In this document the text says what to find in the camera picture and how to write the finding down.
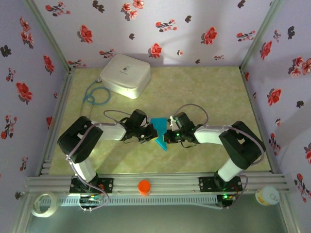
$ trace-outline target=tape roll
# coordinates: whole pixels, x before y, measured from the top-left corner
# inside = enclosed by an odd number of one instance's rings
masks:
[[[46,197],[51,198],[51,205],[47,209],[47,211],[42,212],[40,210],[40,205]],[[46,193],[41,194],[39,197],[36,198],[36,200],[33,204],[33,208],[31,210],[31,213],[36,217],[50,217],[51,215],[53,215],[57,211],[58,207],[59,207],[58,197],[51,192],[46,192]]]

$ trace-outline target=table surface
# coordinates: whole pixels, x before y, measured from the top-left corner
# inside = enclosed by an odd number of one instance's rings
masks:
[[[102,68],[75,71],[61,123],[61,135],[79,116],[87,87],[99,77]],[[94,92],[96,101],[107,99],[104,90]],[[91,120],[113,123],[103,111],[116,109],[132,113],[143,110],[150,117],[169,117],[180,106],[195,103],[205,108],[208,125],[230,125],[243,121],[257,136],[259,131],[238,67],[152,67],[151,80],[137,99],[111,93],[105,105],[94,106]],[[89,116],[91,105],[83,106],[82,115]],[[199,108],[187,106],[184,111],[195,125],[205,121]],[[109,113],[116,119],[125,117]],[[155,141],[124,144],[120,141],[101,141],[90,155],[99,174],[132,172],[214,172],[229,158],[222,145],[201,144],[185,149],[180,144],[168,144],[164,151]],[[248,170],[270,170],[267,159]],[[51,175],[73,174],[65,155],[56,147],[50,169]]]

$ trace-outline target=floral wallpaper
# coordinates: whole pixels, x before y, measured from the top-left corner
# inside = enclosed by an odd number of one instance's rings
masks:
[[[284,1],[243,68],[304,233],[311,229],[311,26],[304,23],[310,8],[308,1]]]
[[[118,53],[152,66],[239,66],[271,0],[34,2],[70,66],[103,67]]]
[[[66,71],[22,1],[6,1],[0,13],[0,232],[8,233],[24,182],[39,165]]]

